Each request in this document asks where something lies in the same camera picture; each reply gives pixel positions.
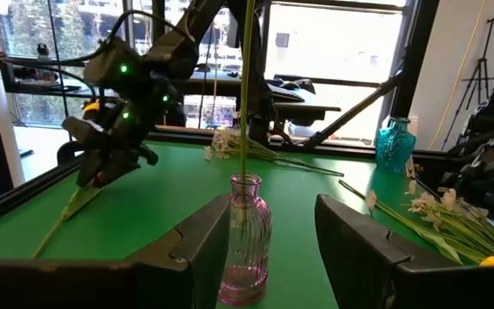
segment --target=teal vase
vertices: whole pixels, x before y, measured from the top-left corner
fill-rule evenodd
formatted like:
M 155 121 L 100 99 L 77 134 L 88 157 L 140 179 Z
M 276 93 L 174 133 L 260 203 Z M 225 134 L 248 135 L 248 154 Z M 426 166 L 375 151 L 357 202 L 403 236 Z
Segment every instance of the teal vase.
M 409 156 L 415 148 L 417 138 L 407 131 L 407 118 L 390 119 L 390 126 L 377 134 L 377 166 L 383 170 L 403 173 Z

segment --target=tripod stand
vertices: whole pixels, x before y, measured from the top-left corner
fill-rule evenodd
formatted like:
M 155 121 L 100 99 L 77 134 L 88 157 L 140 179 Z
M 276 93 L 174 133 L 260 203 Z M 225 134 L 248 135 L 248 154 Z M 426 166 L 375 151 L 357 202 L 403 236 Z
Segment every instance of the tripod stand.
M 467 84 L 467 89 L 464 91 L 464 94 L 462 95 L 461 103 L 459 104 L 459 107 L 455 111 L 455 116 L 453 117 L 453 122 L 451 123 L 451 126 L 449 127 L 449 130 L 447 131 L 447 136 L 445 137 L 445 140 L 443 141 L 442 145 L 442 151 L 445 148 L 445 145 L 447 144 L 447 141 L 449 139 L 449 136 L 451 135 L 451 131 L 453 130 L 453 127 L 455 126 L 455 121 L 456 118 L 459 116 L 459 112 L 461 111 L 462 106 L 464 105 L 464 101 L 468 96 L 468 93 L 470 93 L 470 96 L 468 97 L 467 101 L 467 107 L 466 110 L 470 107 L 470 102 L 472 101 L 473 94 L 476 90 L 478 89 L 478 105 L 481 104 L 481 90 L 482 90 L 482 83 L 485 83 L 485 99 L 489 98 L 489 80 L 493 78 L 489 78 L 489 71 L 487 70 L 487 50 L 489 48 L 489 41 L 491 39 L 491 32 L 493 31 L 493 24 L 494 24 L 494 17 L 491 18 L 490 20 L 487 21 L 489 24 L 489 32 L 487 33 L 487 39 L 485 41 L 485 48 L 484 48 L 484 54 L 483 56 L 478 59 L 478 65 L 476 65 L 476 69 L 474 69 L 472 73 L 472 77 L 468 80 L 463 80 L 463 81 L 468 81 Z

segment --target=flower bunch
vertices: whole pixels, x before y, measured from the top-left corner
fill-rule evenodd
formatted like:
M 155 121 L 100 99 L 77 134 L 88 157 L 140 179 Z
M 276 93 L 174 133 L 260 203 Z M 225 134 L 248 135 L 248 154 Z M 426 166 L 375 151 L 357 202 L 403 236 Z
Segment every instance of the flower bunch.
M 374 191 L 370 191 L 365 196 L 344 181 L 340 180 L 339 183 L 363 198 L 371 212 L 374 208 L 378 208 L 403 223 L 435 245 L 446 258 L 463 264 L 461 261 L 463 257 L 465 261 L 479 264 L 487 257 L 494 256 L 494 227 L 487 221 L 486 211 L 457 199 L 453 189 L 445 191 L 440 201 L 424 192 L 409 204 L 410 212 L 420 214 L 422 221 L 432 224 L 432 228 L 428 228 L 422 222 L 409 220 L 379 201 Z M 409 191 L 406 194 L 413 195 L 415 189 L 416 181 L 413 180 L 409 183 Z
M 255 142 L 252 139 L 247 138 L 247 156 L 251 158 L 261 159 L 272 162 L 282 162 L 286 164 L 292 164 L 295 166 L 306 167 L 312 170 L 325 172 L 334 176 L 344 176 L 343 173 L 329 170 L 327 168 L 316 167 L 311 164 L 305 163 L 300 160 L 288 158 L 283 154 L 276 153 L 264 146 L 259 142 Z M 240 151 L 240 136 L 239 132 L 232 129 L 217 130 L 214 133 L 213 142 L 211 146 L 205 147 L 205 160 L 210 161 L 213 158 L 213 154 L 216 154 L 219 159 L 228 159 L 231 155 L 238 155 Z

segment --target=green table surface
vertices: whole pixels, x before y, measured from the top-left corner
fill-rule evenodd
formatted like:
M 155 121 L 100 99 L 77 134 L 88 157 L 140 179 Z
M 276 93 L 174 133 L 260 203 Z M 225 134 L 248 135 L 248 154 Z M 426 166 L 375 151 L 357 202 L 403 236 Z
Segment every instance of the green table surface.
M 215 196 L 229 192 L 229 178 L 239 169 L 236 158 L 204 160 L 201 146 L 152 142 L 160 156 L 155 167 L 143 166 L 106 187 L 84 210 L 67 221 L 42 258 L 123 259 L 159 238 Z M 405 175 L 376 169 L 373 161 L 287 154 L 345 174 L 362 192 L 407 211 Z M 300 167 L 249 160 L 248 171 L 262 178 L 261 196 L 272 210 L 274 226 L 264 298 L 252 308 L 336 308 L 317 247 L 314 223 L 316 195 L 328 194 L 357 211 L 368 209 L 342 188 L 338 177 Z M 75 176 L 42 192 L 0 218 L 0 258 L 30 258 L 76 189 Z M 399 222 L 374 211 L 383 225 L 415 243 L 433 247 Z

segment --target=pink glass vase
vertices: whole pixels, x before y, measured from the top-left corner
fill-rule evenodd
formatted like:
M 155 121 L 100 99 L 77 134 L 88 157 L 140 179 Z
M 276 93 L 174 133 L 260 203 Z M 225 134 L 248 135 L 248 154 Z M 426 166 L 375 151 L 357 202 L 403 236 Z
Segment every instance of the pink glass vase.
M 241 175 L 233 175 L 230 181 L 230 243 L 219 300 L 248 305 L 261 299 L 266 289 L 272 213 L 259 196 L 258 176 L 247 174 L 245 197 L 241 194 Z

